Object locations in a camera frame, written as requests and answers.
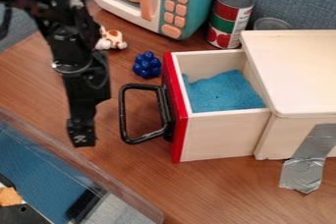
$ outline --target tin can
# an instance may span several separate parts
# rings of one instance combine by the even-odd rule
[[[256,20],[254,23],[253,29],[254,30],[287,30],[287,29],[293,29],[293,28],[288,23],[280,19],[276,19],[272,17],[265,17],[265,18],[260,18]]]
[[[215,0],[207,40],[220,48],[238,47],[253,6],[253,0]]]

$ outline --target blue cloth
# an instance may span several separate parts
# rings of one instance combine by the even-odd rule
[[[183,79],[194,113],[265,108],[260,96],[238,70],[191,84],[187,75]]]
[[[86,190],[78,179],[89,181],[1,121],[0,173],[16,185],[28,204],[55,224],[69,223],[66,211]]]

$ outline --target white drawer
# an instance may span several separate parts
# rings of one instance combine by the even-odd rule
[[[195,82],[238,69],[263,97],[245,52],[180,52],[172,53],[171,57],[188,114],[183,144],[175,144],[181,148],[177,151],[181,152],[180,161],[252,155],[270,117],[269,109],[194,113],[182,77],[182,74],[186,74],[190,82]]]

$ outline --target red drawer front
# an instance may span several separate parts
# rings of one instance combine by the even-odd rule
[[[168,86],[176,120],[171,154],[173,162],[179,163],[181,161],[183,143],[188,125],[188,113],[174,67],[173,57],[170,52],[164,55],[163,79]]]

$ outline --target drawer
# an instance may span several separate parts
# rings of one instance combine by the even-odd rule
[[[243,50],[167,53],[164,82],[168,85],[176,128],[174,162],[253,155],[270,118],[268,108],[194,113],[182,74],[190,82],[240,70],[263,97]]]

